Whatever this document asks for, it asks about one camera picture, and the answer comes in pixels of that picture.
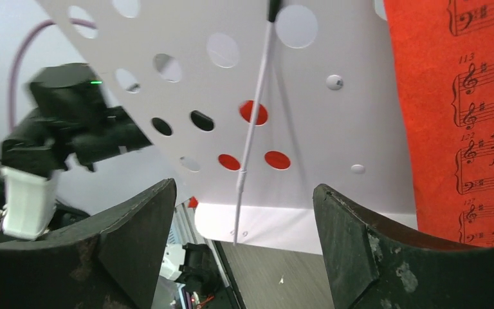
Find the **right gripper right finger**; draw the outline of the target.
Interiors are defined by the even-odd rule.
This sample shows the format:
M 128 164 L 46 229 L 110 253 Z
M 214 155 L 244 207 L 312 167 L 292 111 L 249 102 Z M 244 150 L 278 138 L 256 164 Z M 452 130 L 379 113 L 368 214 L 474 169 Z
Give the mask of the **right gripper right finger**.
M 419 232 L 326 184 L 313 209 L 335 308 L 494 308 L 494 225 L 460 217 L 459 240 Z

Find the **red sheet music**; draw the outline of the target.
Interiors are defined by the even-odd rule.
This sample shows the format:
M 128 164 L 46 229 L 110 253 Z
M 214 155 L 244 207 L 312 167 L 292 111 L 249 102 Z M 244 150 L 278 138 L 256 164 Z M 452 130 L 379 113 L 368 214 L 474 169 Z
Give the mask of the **red sheet music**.
M 494 247 L 494 1 L 386 1 L 421 232 Z
M 244 157 L 250 154 L 251 146 L 252 146 L 252 144 L 248 143 L 250 141 L 249 137 L 252 137 L 252 135 L 249 135 L 249 132 L 253 133 L 254 128 L 256 126 L 264 125 L 268 121 L 268 117 L 269 117 L 267 109 L 262 104 L 260 104 L 258 109 L 259 113 L 257 114 L 255 125 L 253 126 L 251 122 L 251 117 L 252 117 L 252 111 L 254 110 L 254 104 L 255 103 L 253 100 L 247 100 L 244 103 L 242 103 L 239 107 L 240 115 L 245 121 L 249 123 L 249 127 L 247 130 L 248 138 L 246 140 L 246 145 L 244 147 L 244 151 L 243 151 L 244 155 L 242 156 L 242 162 L 238 161 L 238 159 L 236 159 L 235 157 L 229 154 L 220 154 L 218 156 L 219 163 L 225 169 L 228 169 L 229 171 L 239 172 L 239 178 L 236 185 L 236 191 L 237 194 L 239 195 L 243 193 L 244 183 L 246 178 L 246 164 L 248 163 L 248 160 L 245 159 Z M 202 131 L 211 131 L 214 128 L 213 120 L 210 117 L 206 116 L 205 114 L 202 114 L 202 112 L 198 110 L 194 110 L 190 113 L 190 119 L 192 123 Z M 270 165 L 276 170 L 283 171 L 291 166 L 290 158 L 286 154 L 280 151 L 268 151 L 264 155 L 264 159 L 268 165 Z

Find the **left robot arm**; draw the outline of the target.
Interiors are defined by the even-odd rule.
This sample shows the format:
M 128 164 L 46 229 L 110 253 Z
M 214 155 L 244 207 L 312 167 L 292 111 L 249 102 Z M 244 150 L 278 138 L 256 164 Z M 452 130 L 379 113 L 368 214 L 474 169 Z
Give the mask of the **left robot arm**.
M 82 63 L 40 70 L 27 85 L 34 109 L 1 144 L 6 216 L 3 233 L 17 238 L 6 256 L 23 263 L 36 305 L 54 308 L 150 308 L 159 279 L 182 287 L 192 308 L 233 308 L 210 247 L 169 244 L 175 213 L 173 179 L 165 179 L 106 211 L 56 230 L 59 175 L 75 156 L 94 164 L 148 147 L 125 110 L 109 107 L 93 70 Z

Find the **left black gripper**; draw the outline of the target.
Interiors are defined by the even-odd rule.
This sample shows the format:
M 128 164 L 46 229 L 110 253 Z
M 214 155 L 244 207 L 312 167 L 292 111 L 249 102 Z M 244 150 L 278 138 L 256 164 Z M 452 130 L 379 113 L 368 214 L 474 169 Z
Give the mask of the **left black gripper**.
M 166 245 L 161 277 L 175 288 L 171 308 L 230 307 L 217 262 L 206 244 Z

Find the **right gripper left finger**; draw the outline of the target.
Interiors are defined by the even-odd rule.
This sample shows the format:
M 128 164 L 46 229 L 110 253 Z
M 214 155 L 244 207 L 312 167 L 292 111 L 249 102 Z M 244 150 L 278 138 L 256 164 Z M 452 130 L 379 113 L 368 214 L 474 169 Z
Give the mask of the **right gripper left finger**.
M 0 308 L 150 308 L 176 190 L 162 180 L 35 241 L 0 243 Z

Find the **white music stand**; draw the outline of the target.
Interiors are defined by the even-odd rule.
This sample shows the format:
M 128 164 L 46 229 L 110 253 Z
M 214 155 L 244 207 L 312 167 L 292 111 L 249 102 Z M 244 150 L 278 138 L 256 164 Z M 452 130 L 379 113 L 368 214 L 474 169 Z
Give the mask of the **white music stand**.
M 411 164 L 381 1 L 285 1 L 261 100 L 241 219 L 238 173 L 266 1 L 41 1 L 199 204 L 205 238 L 321 251 L 325 183 L 416 228 Z M 223 165 L 223 160 L 230 164 Z

